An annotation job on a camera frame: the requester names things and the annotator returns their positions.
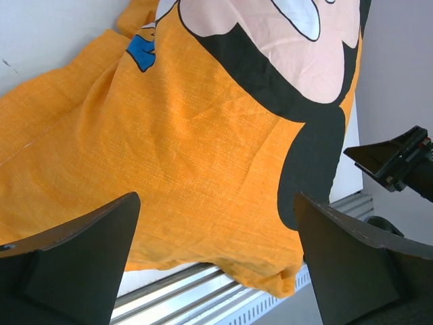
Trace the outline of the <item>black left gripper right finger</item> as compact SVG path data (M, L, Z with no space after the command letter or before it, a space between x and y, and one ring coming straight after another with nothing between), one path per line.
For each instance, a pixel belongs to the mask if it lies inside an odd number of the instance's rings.
M432 246L304 194L294 213L324 324L432 323Z

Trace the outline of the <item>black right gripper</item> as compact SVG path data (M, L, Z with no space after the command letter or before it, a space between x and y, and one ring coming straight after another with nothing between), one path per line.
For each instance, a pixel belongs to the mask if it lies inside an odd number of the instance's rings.
M432 201L432 138L423 127L385 142L349 147L344 154L389 192L408 187Z

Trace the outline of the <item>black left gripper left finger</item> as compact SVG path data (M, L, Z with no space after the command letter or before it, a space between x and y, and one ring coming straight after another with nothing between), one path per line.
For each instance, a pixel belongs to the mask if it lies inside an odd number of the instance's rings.
M1 245L1 323L109 324L140 206L131 192Z

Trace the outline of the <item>orange cartoon print pillowcase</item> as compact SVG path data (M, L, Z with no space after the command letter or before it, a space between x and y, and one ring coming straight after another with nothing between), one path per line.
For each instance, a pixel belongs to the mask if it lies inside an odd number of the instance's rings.
M293 200L329 201L370 5L132 1L2 96L2 243L136 192L127 270L209 262L293 295Z

